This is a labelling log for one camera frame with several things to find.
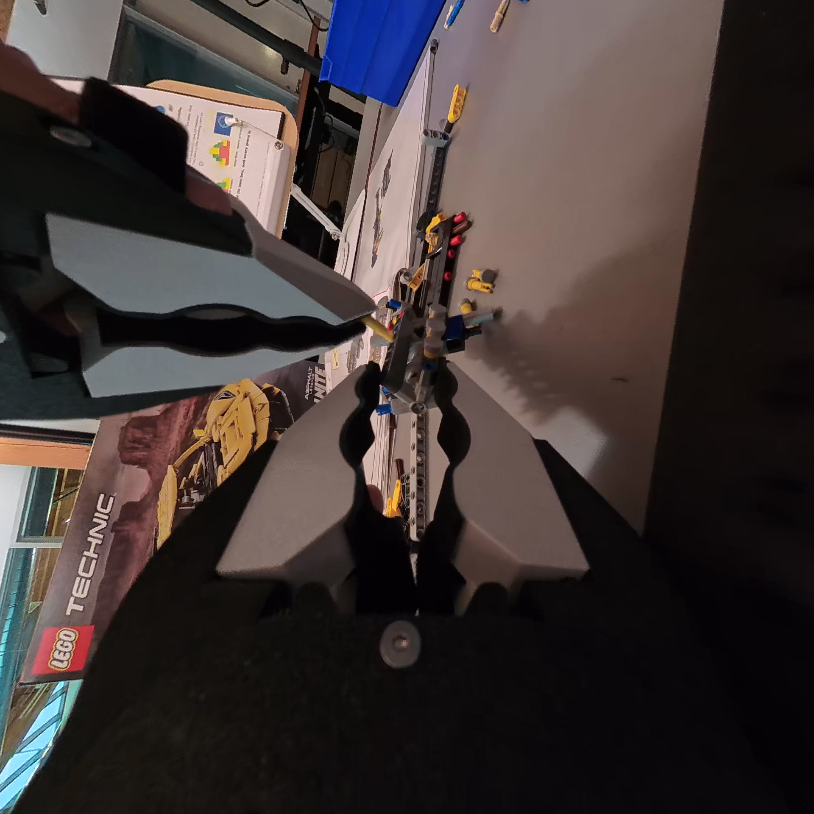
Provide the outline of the grey toy beam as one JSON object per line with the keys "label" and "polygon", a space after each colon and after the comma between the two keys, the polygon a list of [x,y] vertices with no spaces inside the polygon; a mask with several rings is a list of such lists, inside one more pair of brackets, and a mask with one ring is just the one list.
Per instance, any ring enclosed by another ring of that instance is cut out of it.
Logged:
{"label": "grey toy beam", "polygon": [[407,531],[413,552],[417,552],[419,542],[426,534],[434,512],[432,464],[437,458],[434,452],[438,445],[439,423],[440,411],[438,409],[429,409],[422,415],[413,415],[410,419],[409,458],[406,468],[409,476]]}

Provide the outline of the blue plastic bin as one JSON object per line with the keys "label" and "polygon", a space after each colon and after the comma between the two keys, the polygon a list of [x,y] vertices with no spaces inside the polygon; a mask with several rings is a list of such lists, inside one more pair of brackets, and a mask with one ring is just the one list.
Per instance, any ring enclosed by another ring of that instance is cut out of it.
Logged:
{"label": "blue plastic bin", "polygon": [[397,107],[442,1],[335,1],[319,79]]}

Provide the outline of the black dimpled mat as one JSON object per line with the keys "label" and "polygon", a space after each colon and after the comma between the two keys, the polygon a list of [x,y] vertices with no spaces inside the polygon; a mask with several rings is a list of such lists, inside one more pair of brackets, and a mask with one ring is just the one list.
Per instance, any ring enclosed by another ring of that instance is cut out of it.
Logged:
{"label": "black dimpled mat", "polygon": [[812,812],[813,2],[725,2],[646,538]]}

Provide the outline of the black toy gear assembly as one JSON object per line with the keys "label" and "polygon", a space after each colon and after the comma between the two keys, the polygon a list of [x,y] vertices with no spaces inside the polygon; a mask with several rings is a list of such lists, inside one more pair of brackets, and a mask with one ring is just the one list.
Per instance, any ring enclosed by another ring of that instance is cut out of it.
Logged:
{"label": "black toy gear assembly", "polygon": [[498,321],[503,308],[479,309],[463,300],[458,310],[430,304],[418,314],[405,304],[396,314],[380,380],[378,416],[422,414],[436,406],[435,388],[442,360],[466,349],[469,340]]}

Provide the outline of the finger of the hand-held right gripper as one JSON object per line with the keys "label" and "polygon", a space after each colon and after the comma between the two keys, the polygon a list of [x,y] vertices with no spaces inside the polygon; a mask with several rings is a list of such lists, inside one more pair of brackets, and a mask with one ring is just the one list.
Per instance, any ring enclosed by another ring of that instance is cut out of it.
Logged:
{"label": "finger of the hand-held right gripper", "polygon": [[83,321],[81,373],[95,398],[207,388],[303,361],[363,321]]}
{"label": "finger of the hand-held right gripper", "polygon": [[148,317],[254,312],[341,326],[369,317],[372,298],[352,281],[249,217],[247,255],[61,215],[46,215],[50,258],[69,282],[67,324],[89,328],[94,308]]}

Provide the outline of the wooden book stand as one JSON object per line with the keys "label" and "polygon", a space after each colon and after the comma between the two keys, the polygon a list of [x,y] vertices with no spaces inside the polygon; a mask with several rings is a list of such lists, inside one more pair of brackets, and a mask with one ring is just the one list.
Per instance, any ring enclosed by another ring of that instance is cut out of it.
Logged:
{"label": "wooden book stand", "polygon": [[[233,90],[226,91],[239,93],[241,95],[248,95],[239,91]],[[308,206],[304,206],[304,200],[307,198],[307,195],[303,191],[301,191],[300,188],[296,185],[294,178],[297,152],[299,148],[299,129],[296,125],[295,117],[293,113],[290,112],[282,103],[266,98],[260,99],[280,104],[293,117],[293,125],[289,126],[289,130],[287,133],[291,142],[291,146],[294,149],[293,160],[291,163],[293,173],[290,178],[291,179],[290,197],[287,205],[287,213],[282,226],[282,233],[279,236],[279,238],[287,239],[296,248],[300,248],[306,253],[314,256],[316,259],[318,259],[318,261],[321,262],[322,265],[331,269],[333,268],[338,256],[342,227],[337,226],[335,223],[331,223],[331,229],[326,229],[326,225],[329,222],[326,210],[312,202],[310,202]]]}

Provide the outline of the black stand pole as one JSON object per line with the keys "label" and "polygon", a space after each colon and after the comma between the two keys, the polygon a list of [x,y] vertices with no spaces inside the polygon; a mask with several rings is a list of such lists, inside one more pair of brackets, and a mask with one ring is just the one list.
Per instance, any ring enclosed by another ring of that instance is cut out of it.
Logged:
{"label": "black stand pole", "polygon": [[319,75],[322,2],[124,2],[134,21],[185,40],[259,76],[279,75],[282,61]]}

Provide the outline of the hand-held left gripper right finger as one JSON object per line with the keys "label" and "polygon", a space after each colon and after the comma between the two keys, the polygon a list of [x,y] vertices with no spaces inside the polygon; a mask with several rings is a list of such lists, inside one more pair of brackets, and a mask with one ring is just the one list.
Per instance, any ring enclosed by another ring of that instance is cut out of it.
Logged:
{"label": "hand-held left gripper right finger", "polygon": [[578,579],[589,564],[535,440],[458,365],[435,388],[447,458],[418,546],[422,616],[462,615],[483,585],[508,597],[528,583]]}

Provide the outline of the person's right hand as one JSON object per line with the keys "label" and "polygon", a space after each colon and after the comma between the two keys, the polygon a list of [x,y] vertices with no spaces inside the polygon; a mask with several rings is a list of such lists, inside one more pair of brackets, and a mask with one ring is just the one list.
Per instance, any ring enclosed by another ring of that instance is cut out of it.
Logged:
{"label": "person's right hand", "polygon": [[80,123],[81,99],[41,73],[24,52],[4,42],[1,42],[1,91],[72,125]]}

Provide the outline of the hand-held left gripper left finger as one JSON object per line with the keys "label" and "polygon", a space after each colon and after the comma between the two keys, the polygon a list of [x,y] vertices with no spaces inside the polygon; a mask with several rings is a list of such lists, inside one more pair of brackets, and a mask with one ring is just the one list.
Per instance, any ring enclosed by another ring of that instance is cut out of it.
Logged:
{"label": "hand-held left gripper left finger", "polygon": [[381,368],[356,368],[286,430],[217,564],[233,580],[277,580],[298,589],[323,585],[343,612],[353,612],[355,558],[344,525],[353,508],[361,463],[343,452],[346,426],[361,410],[371,430],[360,386],[371,377],[379,404]]}

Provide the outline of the printed instruction sheet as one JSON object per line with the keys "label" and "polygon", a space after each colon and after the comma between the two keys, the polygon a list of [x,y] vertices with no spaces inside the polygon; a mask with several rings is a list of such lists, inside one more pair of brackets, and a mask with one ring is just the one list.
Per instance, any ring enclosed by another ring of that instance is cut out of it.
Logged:
{"label": "printed instruction sheet", "polygon": [[281,235],[294,151],[287,135],[293,117],[284,107],[172,80],[119,88],[183,127],[187,163]]}

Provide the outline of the partly built toy chassis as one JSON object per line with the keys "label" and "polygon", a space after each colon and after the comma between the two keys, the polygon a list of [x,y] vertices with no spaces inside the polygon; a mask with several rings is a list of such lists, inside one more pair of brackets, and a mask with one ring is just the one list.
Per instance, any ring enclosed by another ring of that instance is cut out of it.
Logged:
{"label": "partly built toy chassis", "polygon": [[457,258],[464,233],[471,227],[465,212],[446,216],[440,205],[446,159],[455,125],[463,114],[467,86],[456,84],[446,116],[438,128],[422,131],[422,163],[415,220],[417,247],[413,266],[398,272],[395,291],[404,295],[416,315],[427,317],[431,306],[449,307]]}

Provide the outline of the toy car set box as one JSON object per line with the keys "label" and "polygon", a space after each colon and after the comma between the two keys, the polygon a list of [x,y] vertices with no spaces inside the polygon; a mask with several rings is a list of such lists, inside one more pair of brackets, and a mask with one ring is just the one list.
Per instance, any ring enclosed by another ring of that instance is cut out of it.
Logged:
{"label": "toy car set box", "polygon": [[127,592],[172,532],[326,391],[324,365],[300,361],[102,419],[20,683],[84,677]]}

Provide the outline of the building instruction booklet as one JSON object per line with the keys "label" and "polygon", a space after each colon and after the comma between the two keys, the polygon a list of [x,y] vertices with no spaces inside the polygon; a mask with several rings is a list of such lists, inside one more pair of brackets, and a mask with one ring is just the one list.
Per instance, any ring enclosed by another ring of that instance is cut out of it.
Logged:
{"label": "building instruction booklet", "polygon": [[335,261],[335,273],[364,292],[384,326],[392,320],[389,301],[406,297],[401,276],[414,266],[418,252],[436,47],[433,42],[423,56],[390,128],[377,129],[373,163],[345,221]]}

